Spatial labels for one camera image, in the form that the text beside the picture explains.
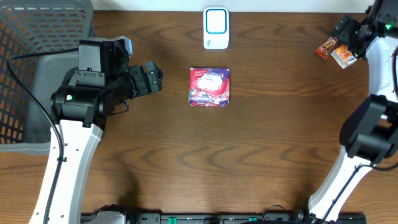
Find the small orange snack box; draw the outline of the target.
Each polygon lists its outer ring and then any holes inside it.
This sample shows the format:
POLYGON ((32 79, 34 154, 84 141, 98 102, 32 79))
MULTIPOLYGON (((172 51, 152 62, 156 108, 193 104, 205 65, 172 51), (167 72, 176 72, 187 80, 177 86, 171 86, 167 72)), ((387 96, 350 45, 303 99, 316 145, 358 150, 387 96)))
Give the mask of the small orange snack box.
POLYGON ((357 58, 348 50, 347 46, 341 45, 332 51, 331 56, 342 69, 346 69, 357 61, 357 58))

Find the red orange candy bar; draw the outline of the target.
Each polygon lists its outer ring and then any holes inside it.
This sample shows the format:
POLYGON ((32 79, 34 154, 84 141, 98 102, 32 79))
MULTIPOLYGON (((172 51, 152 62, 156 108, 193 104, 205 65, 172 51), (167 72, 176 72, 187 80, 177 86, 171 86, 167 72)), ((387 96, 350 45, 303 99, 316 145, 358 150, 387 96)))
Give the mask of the red orange candy bar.
POLYGON ((321 46, 319 46, 315 53, 323 59, 327 59, 329 54, 333 51, 338 39, 336 37, 329 37, 321 46))

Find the red purple snack packet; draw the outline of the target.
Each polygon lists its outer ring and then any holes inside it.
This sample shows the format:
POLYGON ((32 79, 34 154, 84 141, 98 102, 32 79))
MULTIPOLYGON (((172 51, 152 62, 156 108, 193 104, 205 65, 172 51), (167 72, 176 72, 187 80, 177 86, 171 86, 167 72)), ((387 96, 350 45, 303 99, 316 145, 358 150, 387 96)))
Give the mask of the red purple snack packet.
POLYGON ((230 97, 228 68, 191 68, 188 102, 191 106, 224 107, 230 97))

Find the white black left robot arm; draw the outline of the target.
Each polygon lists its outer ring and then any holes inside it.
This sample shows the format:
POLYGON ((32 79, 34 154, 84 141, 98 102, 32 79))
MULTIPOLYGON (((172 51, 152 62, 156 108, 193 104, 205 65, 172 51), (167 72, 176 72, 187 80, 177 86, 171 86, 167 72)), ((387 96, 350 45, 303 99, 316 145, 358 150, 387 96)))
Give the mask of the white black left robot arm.
POLYGON ((115 106, 162 89, 153 61, 129 65, 131 41, 87 38, 79 43, 78 67, 50 99, 49 159, 31 223, 79 223, 86 181, 106 120, 115 106))

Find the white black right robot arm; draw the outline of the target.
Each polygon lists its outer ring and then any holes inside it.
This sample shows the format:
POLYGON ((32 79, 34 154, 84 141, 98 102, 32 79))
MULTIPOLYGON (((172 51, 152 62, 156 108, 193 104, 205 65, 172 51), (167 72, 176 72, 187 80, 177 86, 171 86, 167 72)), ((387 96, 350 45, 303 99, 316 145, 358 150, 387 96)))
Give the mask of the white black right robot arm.
POLYGON ((359 181, 397 152, 397 1, 374 1, 361 22, 342 17, 319 53, 337 54, 338 42, 367 60, 369 96, 342 125, 338 159, 296 215, 299 223, 365 223, 340 210, 359 181))

